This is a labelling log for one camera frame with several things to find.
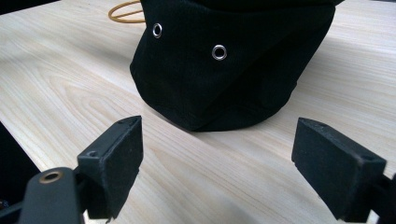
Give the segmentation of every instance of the yellow cord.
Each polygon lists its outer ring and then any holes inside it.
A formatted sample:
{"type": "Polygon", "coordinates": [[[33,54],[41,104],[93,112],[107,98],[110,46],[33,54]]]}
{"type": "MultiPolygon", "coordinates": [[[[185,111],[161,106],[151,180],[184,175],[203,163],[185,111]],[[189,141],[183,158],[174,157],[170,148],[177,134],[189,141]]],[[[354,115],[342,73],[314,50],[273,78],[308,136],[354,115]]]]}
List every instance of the yellow cord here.
{"type": "Polygon", "coordinates": [[[122,22],[122,23],[141,23],[141,22],[145,22],[144,19],[138,19],[138,20],[123,20],[123,19],[120,19],[122,17],[134,15],[134,14],[139,13],[139,12],[143,12],[143,10],[137,10],[137,11],[128,12],[128,13],[124,13],[124,14],[121,14],[121,15],[113,16],[113,13],[115,11],[117,11],[118,9],[120,9],[122,7],[127,7],[129,5],[133,5],[133,4],[136,4],[136,3],[140,3],[140,1],[137,0],[137,1],[132,1],[132,2],[119,4],[119,5],[111,8],[110,11],[108,11],[108,17],[111,20],[113,20],[113,21],[122,22]]]}

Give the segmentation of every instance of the wood grain surface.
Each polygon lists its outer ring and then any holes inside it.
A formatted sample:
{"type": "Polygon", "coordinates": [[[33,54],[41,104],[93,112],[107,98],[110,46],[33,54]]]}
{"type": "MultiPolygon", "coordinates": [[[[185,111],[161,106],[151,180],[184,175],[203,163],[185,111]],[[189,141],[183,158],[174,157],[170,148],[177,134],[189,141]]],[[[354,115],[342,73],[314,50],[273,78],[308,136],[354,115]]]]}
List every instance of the wood grain surface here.
{"type": "Polygon", "coordinates": [[[77,166],[112,123],[143,117],[145,158],[113,223],[339,223],[290,160],[299,117],[396,173],[395,3],[339,5],[286,106],[225,133],[182,131],[141,100],[129,64],[145,24],[109,20],[120,3],[64,0],[0,16],[0,119],[40,170],[77,166]]]}

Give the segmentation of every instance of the tan cable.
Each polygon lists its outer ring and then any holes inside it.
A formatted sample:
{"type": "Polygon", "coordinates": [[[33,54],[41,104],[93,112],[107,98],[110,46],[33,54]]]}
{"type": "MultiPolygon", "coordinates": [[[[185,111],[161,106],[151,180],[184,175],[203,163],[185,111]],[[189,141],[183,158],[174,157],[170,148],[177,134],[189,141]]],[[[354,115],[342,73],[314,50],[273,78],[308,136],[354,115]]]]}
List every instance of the tan cable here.
{"type": "Polygon", "coordinates": [[[122,22],[122,23],[141,23],[141,22],[145,22],[144,19],[137,19],[137,20],[124,20],[124,19],[120,19],[120,18],[122,18],[122,17],[126,17],[126,16],[130,16],[130,15],[134,15],[134,14],[136,14],[136,13],[143,12],[143,10],[137,10],[137,11],[128,12],[128,13],[120,14],[120,15],[117,15],[117,16],[113,16],[113,13],[114,13],[115,11],[117,11],[118,9],[120,9],[120,8],[122,8],[122,7],[127,7],[127,6],[129,6],[129,5],[137,4],[137,3],[140,3],[140,1],[138,0],[138,1],[132,1],[132,2],[126,2],[126,3],[119,4],[119,5],[117,5],[117,6],[113,7],[113,8],[111,8],[111,9],[108,11],[108,17],[109,17],[111,20],[113,20],[113,21],[122,22]]]}

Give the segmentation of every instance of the dark floor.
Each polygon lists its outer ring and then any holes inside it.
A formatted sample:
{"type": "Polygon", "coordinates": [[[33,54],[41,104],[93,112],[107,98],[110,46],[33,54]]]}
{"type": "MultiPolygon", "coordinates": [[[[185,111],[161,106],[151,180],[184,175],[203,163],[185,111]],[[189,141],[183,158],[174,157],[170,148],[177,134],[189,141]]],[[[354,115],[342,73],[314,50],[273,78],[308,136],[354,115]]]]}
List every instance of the dark floor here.
{"type": "Polygon", "coordinates": [[[0,3],[0,15],[56,1],[57,0],[2,0],[0,3]]]}

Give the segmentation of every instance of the light wood tabletop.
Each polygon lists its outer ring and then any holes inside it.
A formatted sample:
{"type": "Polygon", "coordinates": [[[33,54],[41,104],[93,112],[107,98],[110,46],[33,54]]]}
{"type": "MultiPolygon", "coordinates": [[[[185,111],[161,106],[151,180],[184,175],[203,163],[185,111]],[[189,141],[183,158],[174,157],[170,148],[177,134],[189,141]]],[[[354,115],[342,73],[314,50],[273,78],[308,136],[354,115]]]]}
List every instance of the light wood tabletop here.
{"type": "Polygon", "coordinates": [[[40,170],[76,167],[112,123],[142,116],[144,160],[113,223],[339,223],[290,159],[299,117],[334,127],[386,159],[387,177],[396,173],[395,3],[339,5],[273,117],[189,133],[140,98],[129,64],[145,24],[111,21],[122,2],[64,0],[0,16],[0,120],[40,170]]]}

